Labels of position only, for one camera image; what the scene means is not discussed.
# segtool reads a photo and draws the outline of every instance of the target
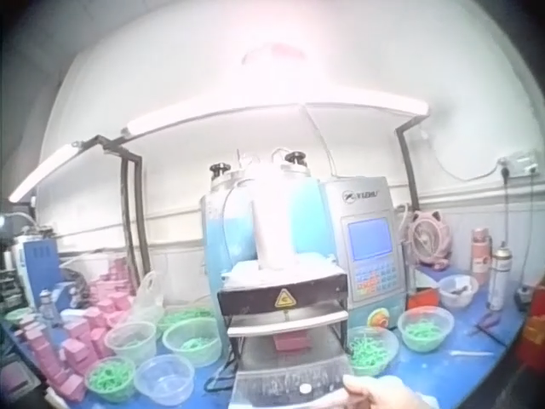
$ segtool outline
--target warning label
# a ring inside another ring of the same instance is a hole
[[[289,308],[294,307],[296,304],[297,301],[293,298],[290,292],[284,288],[281,290],[280,294],[278,294],[278,298],[276,299],[274,306],[276,308]]]

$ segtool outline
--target knob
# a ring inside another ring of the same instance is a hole
[[[286,156],[284,156],[284,159],[286,162],[290,162],[291,164],[301,164],[303,166],[307,166],[307,162],[305,161],[305,158],[307,155],[304,152],[290,152]]]
[[[212,180],[214,180],[216,177],[223,175],[230,169],[230,164],[224,164],[223,162],[220,162],[219,164],[213,164],[212,166],[210,166],[210,171],[212,172]]]

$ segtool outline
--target blue table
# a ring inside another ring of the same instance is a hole
[[[437,280],[457,272],[454,268],[449,268],[442,273],[425,269],[422,271]],[[486,289],[484,288],[475,295],[472,304],[468,308],[454,313],[456,319],[454,330],[438,350],[430,354],[417,354],[411,352],[402,344],[399,356],[388,367],[385,375],[400,377],[405,384],[415,391],[434,396],[439,401],[441,409],[458,407],[496,367],[507,351],[506,346],[513,343],[524,323],[524,315],[514,305],[514,289],[515,285],[512,284],[506,306],[501,312],[502,320],[500,324],[490,329],[490,333],[502,343],[483,332],[472,337],[468,335],[474,324],[487,312]],[[56,342],[61,342],[64,337],[63,331],[58,331],[54,337],[57,338],[55,339]],[[22,345],[21,348],[32,359],[26,345]],[[449,351],[453,349],[486,351],[492,352],[493,355],[480,357],[450,356]],[[159,346],[159,353],[164,352],[164,348]],[[227,407],[230,393],[204,393],[204,383],[220,366],[221,363],[218,363],[212,367],[196,371],[195,390],[192,397],[182,405],[185,409],[225,409]],[[100,403],[107,409],[162,408],[162,406],[153,404],[141,395],[137,395],[130,402],[120,406],[105,403],[91,393],[87,393],[83,402],[71,403],[70,406],[91,409],[96,403]]]

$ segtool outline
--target electrical outlet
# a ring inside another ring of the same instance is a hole
[[[509,177],[527,177],[539,174],[539,163],[537,160],[537,151],[532,149],[525,152],[512,153],[498,160],[500,165],[505,165],[509,169]]]

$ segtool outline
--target transparent plastic bowl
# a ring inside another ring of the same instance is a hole
[[[123,383],[115,388],[104,390],[94,382],[93,377],[102,371],[108,371],[112,364],[125,364],[129,368],[129,377]],[[132,360],[114,356],[99,360],[93,364],[85,374],[85,387],[91,392],[95,392],[102,399],[111,403],[121,403],[129,400],[135,394],[135,363]]]
[[[115,355],[132,360],[137,366],[157,353],[157,329],[149,322],[126,322],[111,329],[104,344]]]
[[[437,349],[452,332],[454,317],[439,307],[413,308],[401,314],[398,328],[409,349],[425,353]]]
[[[452,294],[453,291],[467,289],[461,294]],[[454,274],[445,277],[439,282],[439,295],[441,303],[449,309],[467,307],[473,300],[473,296],[479,289],[479,282],[467,274]]]
[[[364,361],[359,364],[350,359],[354,375],[358,377],[375,377],[384,372],[399,352],[399,340],[395,334],[375,326],[359,326],[349,330],[348,346],[351,354],[358,349],[366,352]]]
[[[195,318],[171,326],[163,334],[164,346],[193,366],[212,365],[221,356],[221,340],[214,318]]]
[[[177,406],[193,392],[195,370],[188,360],[174,355],[159,355],[136,370],[138,391],[163,406]]]
[[[214,312],[210,306],[198,305],[171,305],[164,309],[164,315],[157,324],[157,328],[161,333],[167,331],[171,326],[174,326],[185,320],[193,320],[195,318],[214,317]]]

